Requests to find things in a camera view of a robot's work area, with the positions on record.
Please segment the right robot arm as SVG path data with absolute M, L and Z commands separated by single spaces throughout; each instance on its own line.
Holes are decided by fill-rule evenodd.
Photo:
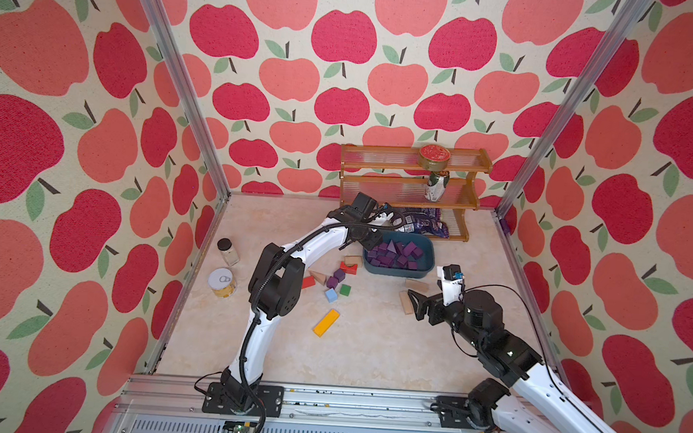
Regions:
M 506 433 L 617 433 L 551 372 L 543 357 L 504 325 L 503 309 L 479 289 L 439 295 L 407 293 L 418 320 L 445 323 L 453 336 L 470 343 L 489 372 L 468 393 L 465 415 L 471 426 Z

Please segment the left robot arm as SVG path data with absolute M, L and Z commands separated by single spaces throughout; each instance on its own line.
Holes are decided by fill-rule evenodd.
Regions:
M 307 269 L 333 250 L 359 243 L 367 250 L 382 240 L 382 234 L 404 225 L 394 208 L 359 193 L 349 205 L 330 213 L 316 229 L 285 246 L 268 244 L 261 252 L 248 282 L 248 327 L 236 358 L 207 388 L 205 412 L 223 408 L 237 414 L 267 412 L 261 397 L 261 379 L 269 345 L 281 319 L 297 306 Z

